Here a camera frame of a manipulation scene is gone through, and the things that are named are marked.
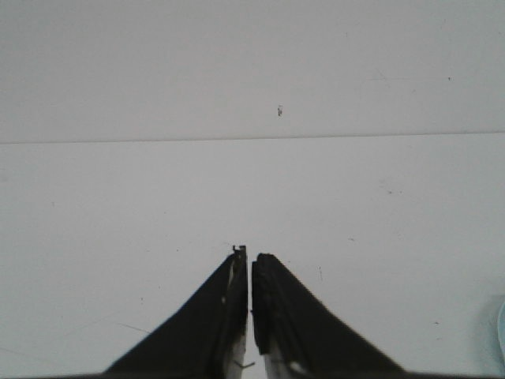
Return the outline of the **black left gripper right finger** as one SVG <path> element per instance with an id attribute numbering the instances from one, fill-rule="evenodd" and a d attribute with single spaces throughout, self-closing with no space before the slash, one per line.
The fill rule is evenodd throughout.
<path id="1" fill-rule="evenodd" d="M 267 373 L 404 373 L 273 254 L 252 263 L 254 337 Z"/>

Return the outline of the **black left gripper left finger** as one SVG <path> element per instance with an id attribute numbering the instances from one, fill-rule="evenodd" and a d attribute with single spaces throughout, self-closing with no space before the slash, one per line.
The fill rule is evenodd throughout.
<path id="1" fill-rule="evenodd" d="M 241 374 L 248 317 L 246 247 L 233 253 L 188 301 L 120 357 L 106 374 Z"/>

